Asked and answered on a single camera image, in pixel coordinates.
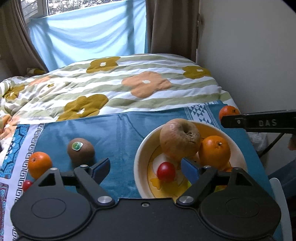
floral duvet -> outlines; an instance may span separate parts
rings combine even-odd
[[[66,121],[127,111],[156,111],[221,100],[234,105],[210,72],[170,54],[76,62],[0,83],[0,140],[5,158],[17,124]]]

green fruit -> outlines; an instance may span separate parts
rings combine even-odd
[[[72,161],[73,168],[80,165],[93,165],[94,163],[94,146],[83,138],[71,140],[67,148],[68,155]]]

metal screw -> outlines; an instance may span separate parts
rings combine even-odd
[[[142,207],[149,207],[149,206],[150,206],[150,204],[147,203],[147,202],[143,202],[143,203],[142,203]]]
[[[179,198],[179,201],[184,204],[192,203],[194,201],[193,197],[191,196],[182,196]]]
[[[102,204],[106,204],[106,203],[109,203],[109,202],[112,202],[112,198],[110,196],[100,196],[98,198],[98,202],[99,203],[102,203]]]

window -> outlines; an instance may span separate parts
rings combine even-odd
[[[120,0],[21,0],[25,21]]]

green sticker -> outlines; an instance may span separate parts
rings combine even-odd
[[[82,142],[76,141],[72,144],[72,149],[73,150],[80,150],[82,146],[83,146]]]

